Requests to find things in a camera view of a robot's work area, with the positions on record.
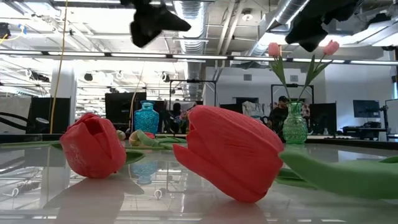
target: vase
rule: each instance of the vase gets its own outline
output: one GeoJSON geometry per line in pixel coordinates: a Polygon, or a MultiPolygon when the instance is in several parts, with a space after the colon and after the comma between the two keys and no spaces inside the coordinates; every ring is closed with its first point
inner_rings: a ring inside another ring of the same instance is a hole
{"type": "Polygon", "coordinates": [[[136,162],[132,165],[132,172],[138,176],[137,184],[148,185],[152,181],[150,176],[157,171],[157,161],[136,162]]]}
{"type": "Polygon", "coordinates": [[[134,112],[134,129],[156,134],[159,114],[154,111],[154,102],[141,101],[142,108],[134,112]]]}
{"type": "Polygon", "coordinates": [[[286,144],[304,144],[307,140],[307,123],[301,116],[301,102],[288,104],[289,113],[282,129],[286,144]]]}

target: blue glass vase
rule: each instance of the blue glass vase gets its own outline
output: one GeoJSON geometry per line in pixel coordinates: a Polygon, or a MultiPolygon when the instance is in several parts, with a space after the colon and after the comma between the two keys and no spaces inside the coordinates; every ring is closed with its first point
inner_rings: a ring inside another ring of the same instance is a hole
{"type": "Polygon", "coordinates": [[[156,134],[159,114],[154,111],[154,102],[142,101],[142,109],[134,112],[134,129],[156,134]]]}
{"type": "Polygon", "coordinates": [[[136,162],[132,165],[132,172],[138,175],[137,184],[147,185],[152,181],[150,176],[157,171],[157,161],[136,162]]]}

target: ceiling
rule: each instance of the ceiling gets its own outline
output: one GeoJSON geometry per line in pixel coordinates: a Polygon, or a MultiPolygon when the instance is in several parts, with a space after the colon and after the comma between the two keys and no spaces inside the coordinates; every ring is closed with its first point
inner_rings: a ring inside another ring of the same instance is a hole
{"type": "MultiPolygon", "coordinates": [[[[65,1],[55,0],[0,0],[0,22],[10,24],[13,41],[4,41],[0,49],[7,50],[39,50],[60,51],[62,48],[63,17],[65,1]]],[[[252,19],[245,21],[238,16],[238,23],[233,31],[233,39],[228,45],[227,54],[245,52],[255,43],[258,34],[257,27],[262,15],[277,8],[278,0],[245,0],[243,9],[251,9],[252,19]]],[[[392,1],[366,1],[366,10],[390,6],[392,1]]],[[[135,10],[121,7],[115,0],[69,0],[67,9],[67,25],[65,34],[65,50],[76,52],[145,52],[180,54],[181,40],[177,32],[163,32],[153,42],[143,49],[131,42],[129,23],[133,19],[135,10]]],[[[223,21],[228,14],[229,0],[208,2],[206,18],[206,54],[215,54],[219,43],[223,21]]],[[[173,2],[167,2],[173,10],[173,2]]],[[[363,23],[362,17],[357,16],[351,22],[363,23]]],[[[310,54],[298,45],[284,45],[284,55],[291,57],[308,57],[310,54]]],[[[335,57],[375,59],[382,56],[380,47],[341,48],[335,57]]],[[[26,93],[35,96],[49,95],[49,83],[34,80],[29,77],[27,70],[39,73],[50,80],[52,68],[56,61],[43,58],[3,57],[0,60],[0,80],[8,84],[41,84],[43,87],[0,87],[1,96],[26,93]]],[[[184,61],[154,62],[154,61],[106,61],[80,60],[78,68],[78,85],[100,85],[103,88],[78,89],[78,105],[82,108],[89,103],[97,104],[99,112],[103,113],[103,100],[98,98],[109,92],[106,85],[123,86],[119,91],[133,91],[134,87],[148,87],[149,95],[153,98],[168,98],[169,84],[161,79],[161,74],[169,74],[173,79],[185,79],[184,61]],[[93,81],[84,79],[85,73],[93,75],[93,81]]],[[[177,90],[174,98],[183,98],[186,84],[181,83],[182,90],[177,90]]]]}

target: pink flower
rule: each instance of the pink flower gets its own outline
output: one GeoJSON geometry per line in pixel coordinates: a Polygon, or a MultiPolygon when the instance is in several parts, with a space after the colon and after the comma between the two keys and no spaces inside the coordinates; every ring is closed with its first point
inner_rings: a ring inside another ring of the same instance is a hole
{"type": "Polygon", "coordinates": [[[333,55],[339,49],[340,44],[336,41],[330,41],[329,44],[323,49],[323,54],[333,55]]]}
{"type": "Polygon", "coordinates": [[[279,57],[280,56],[280,48],[279,45],[275,42],[272,42],[268,46],[268,55],[270,57],[279,57]]]}
{"type": "Polygon", "coordinates": [[[222,108],[196,106],[188,118],[188,147],[173,145],[179,163],[235,200],[263,198],[283,164],[278,136],[255,119],[222,108]]]}

